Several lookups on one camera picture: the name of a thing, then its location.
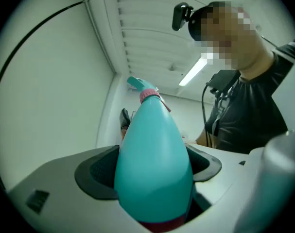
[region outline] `ceiling light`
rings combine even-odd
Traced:
[[[192,69],[188,72],[188,74],[186,74],[186,76],[182,79],[182,81],[178,84],[179,86],[186,86],[187,83],[189,81],[191,81],[191,79],[193,77],[196,76],[196,74],[198,72],[200,72],[200,70],[202,68],[205,67],[205,65],[207,64],[208,60],[206,58],[201,57],[196,64],[192,67]]]

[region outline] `person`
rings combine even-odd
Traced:
[[[189,21],[191,36],[217,52],[240,73],[232,86],[227,106],[217,100],[196,143],[220,150],[249,153],[288,129],[272,99],[295,59],[295,41],[277,48],[283,57],[270,51],[248,14],[228,3],[212,2],[197,10]]]

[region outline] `ceiling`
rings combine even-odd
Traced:
[[[171,28],[173,9],[180,2],[199,9],[211,1],[215,0],[102,0],[101,4],[90,0],[100,38],[117,72],[127,69],[128,75],[149,81],[160,93],[198,101],[212,75],[228,67],[215,58],[185,87],[178,85],[206,49],[195,46],[187,25],[178,32]],[[226,1],[240,6],[252,2]],[[205,102],[213,101],[207,92]]]

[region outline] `black shirt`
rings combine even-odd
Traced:
[[[295,47],[290,44],[277,50],[295,58]],[[288,130],[272,94],[293,63],[275,53],[274,56],[273,65],[265,73],[249,81],[241,77],[236,81],[228,106],[215,103],[207,131],[218,137],[217,149],[249,153]]]

